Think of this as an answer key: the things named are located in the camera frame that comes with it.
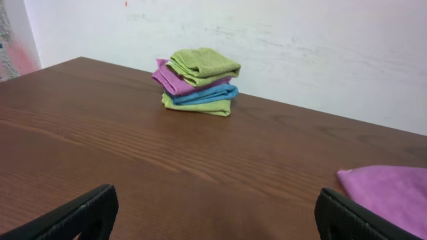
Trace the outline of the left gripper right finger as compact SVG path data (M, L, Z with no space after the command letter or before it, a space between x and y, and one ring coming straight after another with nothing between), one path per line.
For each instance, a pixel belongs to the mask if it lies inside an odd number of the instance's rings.
M321 240L421 240L330 188L321 189L314 217Z

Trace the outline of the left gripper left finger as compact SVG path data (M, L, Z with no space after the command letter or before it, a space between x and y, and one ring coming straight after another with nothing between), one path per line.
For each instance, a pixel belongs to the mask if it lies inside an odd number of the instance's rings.
M1 235L2 240L109 240L119 203L115 187L101 185Z

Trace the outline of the purple microfiber cloth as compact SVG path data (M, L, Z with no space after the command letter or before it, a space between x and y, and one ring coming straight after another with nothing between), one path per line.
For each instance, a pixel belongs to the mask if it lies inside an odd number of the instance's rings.
M344 191L365 207L399 228L426 238L426 169L373 165L339 170Z

